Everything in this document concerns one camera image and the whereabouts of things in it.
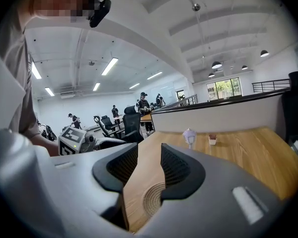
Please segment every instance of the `white partition wall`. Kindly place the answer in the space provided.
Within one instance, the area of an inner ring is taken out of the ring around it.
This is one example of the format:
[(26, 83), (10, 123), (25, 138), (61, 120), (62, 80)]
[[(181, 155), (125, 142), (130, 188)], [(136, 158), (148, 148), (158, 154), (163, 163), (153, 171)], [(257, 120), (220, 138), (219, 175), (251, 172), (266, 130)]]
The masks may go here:
[(285, 138), (285, 120), (281, 93), (270, 97), (209, 108), (177, 112), (152, 113), (156, 131), (184, 132), (190, 128), (196, 132), (226, 132), (270, 127)]

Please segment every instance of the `ceiling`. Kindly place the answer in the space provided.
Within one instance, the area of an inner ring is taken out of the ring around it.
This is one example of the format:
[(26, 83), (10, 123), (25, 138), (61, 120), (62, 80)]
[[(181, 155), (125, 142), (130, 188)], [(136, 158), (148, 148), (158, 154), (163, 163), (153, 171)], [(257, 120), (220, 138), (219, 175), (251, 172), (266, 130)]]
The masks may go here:
[[(214, 61), (223, 64), (216, 77), (247, 72), (261, 61), (262, 49), (273, 55), (297, 38), (278, 0), (112, 0), (95, 29), (88, 22), (47, 21), (34, 20), (25, 33), (43, 76), (33, 80), (36, 97), (46, 96), (46, 86), (88, 95), (96, 82), (98, 93), (133, 91), (129, 87), (149, 84), (159, 71), (200, 82)], [(112, 57), (118, 63), (101, 76)], [(243, 65), (249, 69), (242, 71)]]

